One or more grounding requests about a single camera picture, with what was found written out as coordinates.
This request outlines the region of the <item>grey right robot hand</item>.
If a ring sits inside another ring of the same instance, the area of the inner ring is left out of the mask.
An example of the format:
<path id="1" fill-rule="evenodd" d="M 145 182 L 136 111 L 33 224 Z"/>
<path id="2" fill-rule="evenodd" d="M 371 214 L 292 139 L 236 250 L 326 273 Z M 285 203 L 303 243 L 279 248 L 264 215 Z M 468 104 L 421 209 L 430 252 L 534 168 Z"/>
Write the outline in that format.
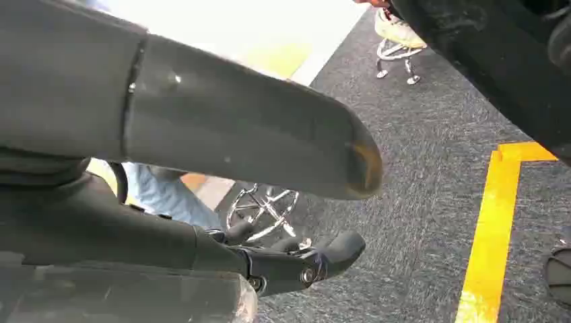
<path id="1" fill-rule="evenodd" d="M 124 204 L 92 158 L 332 199 L 382 160 L 344 104 L 71 1 L 1 2 L 1 321 L 252 322 L 259 297 L 344 273 L 366 247 L 245 246 Z"/>

